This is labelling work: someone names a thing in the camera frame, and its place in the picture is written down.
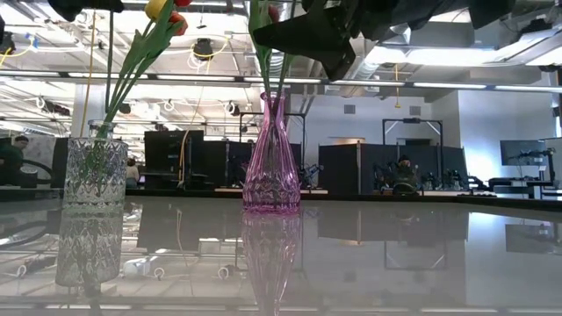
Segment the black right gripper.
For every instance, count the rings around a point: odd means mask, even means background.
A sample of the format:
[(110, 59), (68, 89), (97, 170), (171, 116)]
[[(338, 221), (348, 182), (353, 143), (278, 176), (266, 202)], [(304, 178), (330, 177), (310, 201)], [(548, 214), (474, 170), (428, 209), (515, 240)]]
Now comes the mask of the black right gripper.
[(391, 26), (415, 20), (415, 0), (327, 1), (306, 0), (306, 14), (256, 29), (256, 42), (318, 61), (328, 80), (338, 81), (356, 59), (350, 39), (380, 40)]

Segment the yellow artificial tulip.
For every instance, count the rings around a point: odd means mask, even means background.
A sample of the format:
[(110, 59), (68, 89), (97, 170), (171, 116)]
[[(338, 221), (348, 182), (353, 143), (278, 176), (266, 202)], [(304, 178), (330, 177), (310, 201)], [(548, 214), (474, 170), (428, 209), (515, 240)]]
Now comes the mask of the yellow artificial tulip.
[(111, 88), (112, 57), (109, 57), (105, 92), (105, 117), (98, 128), (96, 138), (107, 139), (109, 137), (112, 121), (124, 97), (155, 60), (156, 49), (150, 46), (157, 40), (157, 35), (153, 34), (153, 29), (156, 29), (156, 33), (166, 29), (172, 9), (172, 0), (148, 0), (145, 5), (145, 13), (149, 21), (142, 32), (135, 31), (133, 42), (123, 60), (113, 89)]

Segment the dark red artificial tulip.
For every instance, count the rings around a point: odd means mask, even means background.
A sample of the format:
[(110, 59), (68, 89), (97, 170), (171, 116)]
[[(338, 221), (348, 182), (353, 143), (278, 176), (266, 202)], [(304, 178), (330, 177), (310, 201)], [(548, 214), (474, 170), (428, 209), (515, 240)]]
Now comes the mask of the dark red artificial tulip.
[(279, 21), (278, 9), (275, 5), (269, 4), (269, 0), (250, 0), (249, 8), (249, 34), (256, 49), (256, 58), (263, 79), (265, 94), (271, 97), (270, 87), (270, 60), (272, 49), (257, 43), (255, 30)]

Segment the pink ribbed glass vase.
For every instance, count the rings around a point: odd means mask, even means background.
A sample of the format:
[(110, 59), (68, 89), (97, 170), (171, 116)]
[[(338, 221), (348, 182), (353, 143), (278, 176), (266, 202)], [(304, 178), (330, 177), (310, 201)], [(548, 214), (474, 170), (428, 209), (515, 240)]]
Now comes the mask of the pink ribbed glass vase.
[(263, 125), (252, 151), (242, 189), (246, 213), (294, 214), (300, 182), (284, 122), (283, 95), (263, 93)]

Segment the clear cut-glass vase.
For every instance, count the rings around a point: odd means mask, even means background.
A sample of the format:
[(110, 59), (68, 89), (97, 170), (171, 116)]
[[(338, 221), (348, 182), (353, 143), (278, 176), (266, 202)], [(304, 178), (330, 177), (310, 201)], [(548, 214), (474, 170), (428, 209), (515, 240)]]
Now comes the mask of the clear cut-glass vase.
[(128, 145), (113, 138), (116, 124), (88, 122), (88, 134), (68, 140), (62, 206), (78, 212), (118, 212), (126, 194)]

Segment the white overhead light bar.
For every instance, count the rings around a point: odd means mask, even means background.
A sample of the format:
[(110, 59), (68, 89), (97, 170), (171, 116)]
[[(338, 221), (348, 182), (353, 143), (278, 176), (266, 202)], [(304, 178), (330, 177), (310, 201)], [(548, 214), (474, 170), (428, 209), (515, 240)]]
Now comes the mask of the white overhead light bar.
[[(87, 79), (86, 72), (55, 72), (35, 70), (0, 70), (0, 77), (15, 79), (55, 79), (55, 80), (78, 80)], [(224, 83), (224, 84), (254, 84), (263, 83), (258, 76), (240, 75), (141, 75), (140, 80), (144, 82), (163, 83)], [(331, 86), (357, 86), (369, 88), (399, 88), (399, 89), (426, 89), (426, 90), (484, 90), (493, 92), (530, 92), (562, 94), (562, 86), (537, 86), (537, 85), (508, 85), (490, 83), (438, 83), (438, 82), (410, 82), (410, 81), (386, 81), (386, 80), (351, 80), (344, 79), (330, 82), (322, 78), (296, 78), (288, 77), (284, 80), (286, 84), (300, 85), (331, 85)]]

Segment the black partition panel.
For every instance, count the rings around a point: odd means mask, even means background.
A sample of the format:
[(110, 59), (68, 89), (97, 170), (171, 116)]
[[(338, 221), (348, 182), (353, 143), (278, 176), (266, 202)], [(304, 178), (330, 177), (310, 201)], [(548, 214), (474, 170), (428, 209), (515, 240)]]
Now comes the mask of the black partition panel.
[(192, 187), (203, 167), (204, 132), (145, 132), (145, 188), (175, 190)]
[(354, 144), (319, 147), (319, 186), (332, 195), (371, 195), (391, 190), (401, 155), (411, 161), (417, 190), (466, 190), (465, 151), (458, 147)]

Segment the person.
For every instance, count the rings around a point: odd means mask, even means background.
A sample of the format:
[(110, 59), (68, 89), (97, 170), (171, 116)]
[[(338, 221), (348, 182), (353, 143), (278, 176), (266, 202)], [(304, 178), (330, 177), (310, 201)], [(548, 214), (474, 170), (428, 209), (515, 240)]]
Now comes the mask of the person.
[(405, 155), (401, 155), (395, 165), (393, 173), (394, 184), (409, 184), (411, 186), (417, 185), (417, 176), (410, 159)]
[(136, 160), (129, 158), (126, 163), (126, 187), (128, 189), (136, 189), (140, 180), (139, 170), (136, 166)]
[(0, 148), (0, 186), (18, 186), (23, 165), (23, 149), (29, 139), (20, 135), (10, 145)]

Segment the computer monitor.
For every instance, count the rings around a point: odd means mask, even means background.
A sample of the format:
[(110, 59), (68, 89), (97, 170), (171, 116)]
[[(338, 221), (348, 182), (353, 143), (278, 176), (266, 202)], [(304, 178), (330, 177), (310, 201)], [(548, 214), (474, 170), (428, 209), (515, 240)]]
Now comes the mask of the computer monitor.
[(546, 145), (543, 140), (501, 140), (503, 166), (545, 166)]

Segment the background desk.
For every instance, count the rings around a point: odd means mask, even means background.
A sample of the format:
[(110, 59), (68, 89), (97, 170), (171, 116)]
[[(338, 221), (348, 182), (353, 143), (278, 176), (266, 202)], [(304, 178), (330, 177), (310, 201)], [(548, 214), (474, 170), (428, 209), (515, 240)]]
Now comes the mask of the background desk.
[(520, 194), (524, 198), (535, 199), (536, 188), (555, 188), (557, 184), (557, 181), (546, 181), (533, 177), (496, 177), (488, 180), (488, 189), (497, 194)]

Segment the silver ventilation duct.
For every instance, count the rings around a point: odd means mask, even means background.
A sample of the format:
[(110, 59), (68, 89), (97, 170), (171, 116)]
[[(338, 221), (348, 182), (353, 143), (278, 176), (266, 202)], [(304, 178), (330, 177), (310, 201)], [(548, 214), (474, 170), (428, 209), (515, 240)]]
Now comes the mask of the silver ventilation duct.
[(256, 144), (261, 143), (263, 140), (268, 139), (273, 133), (278, 134), (279, 132), (286, 133), (286, 127), (284, 122), (285, 115), (285, 94), (282, 91), (282, 96), (279, 103), (278, 113), (276, 116), (273, 115), (273, 103), (276, 98), (277, 86), (279, 82), (280, 72), (282, 68), (282, 63), (284, 56), (275, 55), (276, 50), (272, 49), (272, 55), (270, 60), (270, 87), (271, 87), (271, 97), (267, 97), (265, 94), (265, 88), (263, 79), (260, 74), (260, 68), (258, 64), (258, 59), (254, 58), (256, 65), (259, 70), (259, 77), (255, 77), (253, 82), (250, 82), (251, 88), (259, 89), (259, 100), (262, 107), (262, 123), (259, 126), (259, 135), (256, 139)]
[(346, 78), (370, 80), (379, 68), (391, 68), (404, 63), (411, 35), (411, 28), (404, 23), (388, 28), (381, 39), (364, 39), (364, 51)]

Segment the black metal stand frame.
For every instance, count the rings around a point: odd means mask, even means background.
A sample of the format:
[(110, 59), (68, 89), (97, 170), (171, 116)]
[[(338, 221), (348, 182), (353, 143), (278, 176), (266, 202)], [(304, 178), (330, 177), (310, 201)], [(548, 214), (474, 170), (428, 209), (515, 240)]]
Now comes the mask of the black metal stand frame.
[(421, 124), (425, 123), (428, 125), (438, 136), (439, 145), (444, 145), (444, 132), (443, 132), (443, 122), (442, 120), (435, 119), (421, 119), (421, 118), (383, 118), (382, 119), (382, 142), (386, 144), (386, 136), (392, 129), (398, 124)]

